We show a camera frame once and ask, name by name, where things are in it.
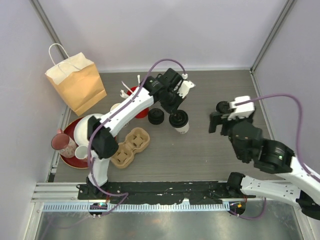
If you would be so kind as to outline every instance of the gray table surface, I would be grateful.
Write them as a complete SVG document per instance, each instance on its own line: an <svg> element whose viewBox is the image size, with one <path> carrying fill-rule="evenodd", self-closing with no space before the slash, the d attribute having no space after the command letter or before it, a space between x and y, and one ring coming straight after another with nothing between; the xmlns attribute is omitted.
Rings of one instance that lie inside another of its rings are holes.
<svg viewBox="0 0 320 240"><path fill-rule="evenodd" d="M121 81L129 87L137 85L137 74L144 72L102 73L101 79L107 96L88 110L89 114L106 114L113 104L120 103ZM179 134L169 124L169 115L161 125L152 125L148 118L132 119L118 135L118 142L135 127L145 129L150 135L149 146L135 155L133 162L125 169L118 169L110 163L110 181L201 181L227 180L230 172L240 172L261 180L278 179L237 160L233 148L219 132L209 134L209 114L215 111L220 101L232 101L235 97L249 95L256 97L256 91L248 70L190 71L188 79L196 84L191 89L180 109L187 112L190 130ZM69 122L78 116L71 113ZM254 125L263 130L269 138L266 122L260 104L256 103ZM88 169L76 169L59 161L55 182L84 182Z"/></svg>

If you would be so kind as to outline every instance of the red plate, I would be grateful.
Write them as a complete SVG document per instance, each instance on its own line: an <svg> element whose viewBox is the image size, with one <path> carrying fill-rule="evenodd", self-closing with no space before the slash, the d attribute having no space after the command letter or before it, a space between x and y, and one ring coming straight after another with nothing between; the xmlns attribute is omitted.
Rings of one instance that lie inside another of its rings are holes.
<svg viewBox="0 0 320 240"><path fill-rule="evenodd" d="M78 122L82 119L83 117L81 118L78 118L77 120L73 121L72 123L70 123L66 129L63 131L65 134L69 135L73 140L74 139L74 131L75 131L75 128L76 128L76 125L78 124ZM60 157L62 158L62 160L67 164L69 165L70 167L73 167L73 168L76 168L76 169L87 169L88 168L88 163L87 161L83 161L83 160L80 160L78 158L76 158L76 156L74 157L70 157L70 158L66 158L64 156L61 156Z"/></svg>

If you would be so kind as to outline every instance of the mug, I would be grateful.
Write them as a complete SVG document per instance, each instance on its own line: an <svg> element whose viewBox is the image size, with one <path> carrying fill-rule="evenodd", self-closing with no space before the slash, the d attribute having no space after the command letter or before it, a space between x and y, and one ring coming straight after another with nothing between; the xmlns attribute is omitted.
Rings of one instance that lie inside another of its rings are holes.
<svg viewBox="0 0 320 240"><path fill-rule="evenodd" d="M77 159L87 161L88 160L88 146L85 146L85 145L78 146L76 148L74 154Z"/></svg>
<svg viewBox="0 0 320 240"><path fill-rule="evenodd" d="M69 159L75 156L77 144L70 136L65 134L61 129L58 129L57 135L51 140L51 147L54 150L57 150L62 156Z"/></svg>

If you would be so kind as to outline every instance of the cardboard cup holder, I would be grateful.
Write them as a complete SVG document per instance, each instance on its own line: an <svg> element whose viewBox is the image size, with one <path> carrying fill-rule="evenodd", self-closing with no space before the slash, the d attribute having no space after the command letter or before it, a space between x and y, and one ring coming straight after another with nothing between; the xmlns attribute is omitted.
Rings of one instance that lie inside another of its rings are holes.
<svg viewBox="0 0 320 240"><path fill-rule="evenodd" d="M150 143L149 134L142 128L136 127L128 133L125 141L119 143L119 149L111 157L111 162L119 169L129 166L136 153L141 153Z"/></svg>

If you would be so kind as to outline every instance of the white cup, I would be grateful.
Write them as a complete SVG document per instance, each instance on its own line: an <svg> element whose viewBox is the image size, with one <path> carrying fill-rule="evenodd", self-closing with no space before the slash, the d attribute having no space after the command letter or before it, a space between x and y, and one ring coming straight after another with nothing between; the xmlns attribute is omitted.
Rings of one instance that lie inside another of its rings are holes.
<svg viewBox="0 0 320 240"><path fill-rule="evenodd" d="M183 127L175 127L174 129L177 130L180 134L186 134L189 131L189 122L187 122Z"/></svg>
<svg viewBox="0 0 320 240"><path fill-rule="evenodd" d="M120 105L120 103L114 104L114 105L110 108L110 112L111 112L112 110L114 110L116 107L118 107L119 105Z"/></svg>
<svg viewBox="0 0 320 240"><path fill-rule="evenodd" d="M75 157L80 160L88 159L88 146L78 146L74 152Z"/></svg>

